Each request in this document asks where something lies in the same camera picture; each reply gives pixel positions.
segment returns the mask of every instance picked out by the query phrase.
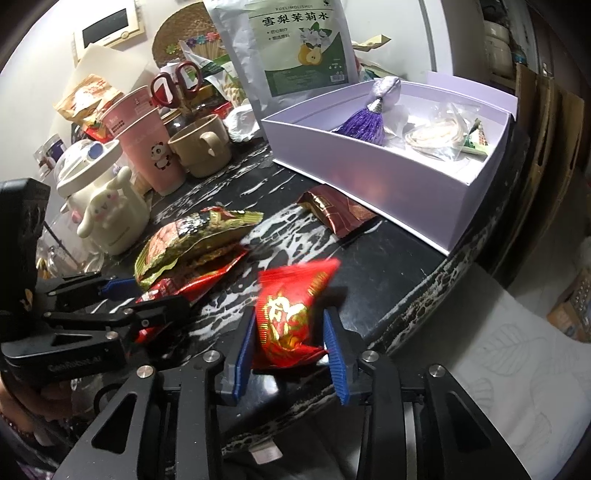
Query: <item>kitchen counter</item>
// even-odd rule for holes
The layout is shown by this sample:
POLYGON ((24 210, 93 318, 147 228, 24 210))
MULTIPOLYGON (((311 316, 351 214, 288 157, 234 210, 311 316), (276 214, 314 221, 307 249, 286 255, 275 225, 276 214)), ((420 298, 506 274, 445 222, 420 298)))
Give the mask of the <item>kitchen counter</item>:
MULTIPOLYGON (((265 217, 245 239, 249 255, 194 307, 191 322, 175 332, 164 360, 187 360, 233 329, 243 308, 255 302, 258 271, 327 257, 340 259, 342 265, 321 302, 336 305, 345 328, 358 331, 369 348, 391 353, 425 321, 481 252, 517 181, 523 149, 523 139, 514 135, 469 230, 449 257, 381 218, 339 241, 294 204, 316 183, 273 163, 270 147, 260 141, 236 150, 220 173, 205 180, 189 177, 175 193, 155 199, 153 222, 142 241, 103 270, 129 276, 143 244, 158 228, 206 206, 257 210, 265 217)), ((115 308, 104 303, 94 310, 115 308)), ((251 375, 240 405, 218 409, 224 451, 263 441, 334 398, 326 367, 251 375)))

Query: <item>pear illustration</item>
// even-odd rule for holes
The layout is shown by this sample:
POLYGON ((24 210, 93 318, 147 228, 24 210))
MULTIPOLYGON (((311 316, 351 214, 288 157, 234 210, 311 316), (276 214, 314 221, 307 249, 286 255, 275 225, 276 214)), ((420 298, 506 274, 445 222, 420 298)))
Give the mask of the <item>pear illustration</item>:
POLYGON ((306 61, 308 62, 308 65, 320 65, 320 62, 322 61, 322 52, 320 51, 319 46, 315 46, 308 52, 306 55, 306 61))
POLYGON ((303 44, 300 47, 300 52, 298 53, 297 59, 302 65, 310 65, 310 62, 306 59, 310 52, 311 50, 306 46, 306 44, 303 44))

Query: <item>mug handle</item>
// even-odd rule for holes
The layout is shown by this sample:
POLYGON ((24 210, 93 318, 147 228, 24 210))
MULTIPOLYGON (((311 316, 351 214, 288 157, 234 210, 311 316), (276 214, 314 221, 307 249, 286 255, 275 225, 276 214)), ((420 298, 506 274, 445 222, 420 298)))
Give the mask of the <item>mug handle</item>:
POLYGON ((203 132, 201 136, 199 136, 201 140, 203 140, 208 146, 208 154, 209 150, 213 152, 213 157, 220 157, 223 155, 224 152, 224 145, 220 138, 213 132, 203 132))

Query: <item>white electric kettle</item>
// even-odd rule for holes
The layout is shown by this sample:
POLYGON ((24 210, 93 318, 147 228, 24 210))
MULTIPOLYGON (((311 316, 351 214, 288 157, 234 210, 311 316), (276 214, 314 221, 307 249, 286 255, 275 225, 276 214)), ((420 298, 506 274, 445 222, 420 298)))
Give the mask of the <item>white electric kettle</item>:
POLYGON ((62 211, 71 210, 82 220, 77 233, 90 237, 109 255, 118 255, 140 237, 150 219, 144 199, 132 186, 131 170, 113 166, 123 150, 118 140, 70 147, 69 162, 59 174, 57 193, 66 199, 62 211))

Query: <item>metal screw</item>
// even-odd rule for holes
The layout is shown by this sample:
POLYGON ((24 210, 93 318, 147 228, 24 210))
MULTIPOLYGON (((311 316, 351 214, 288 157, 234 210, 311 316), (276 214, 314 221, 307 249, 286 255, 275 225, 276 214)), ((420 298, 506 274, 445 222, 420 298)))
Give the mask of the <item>metal screw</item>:
POLYGON ((373 363, 379 358, 379 353, 374 352, 373 350, 366 350, 361 354, 361 358, 366 362, 373 363))
POLYGON ((445 367, 442 367, 441 365, 431 365, 429 367, 429 375, 435 378, 441 378, 445 375, 445 367))
POLYGON ((222 355, 217 350, 210 350, 209 352, 205 352, 203 354, 203 359, 208 363, 211 364, 213 362, 217 362, 220 360, 222 355))
POLYGON ((143 365, 138 368, 136 373, 140 378, 148 378, 154 373, 154 367, 152 367, 152 365, 143 365))

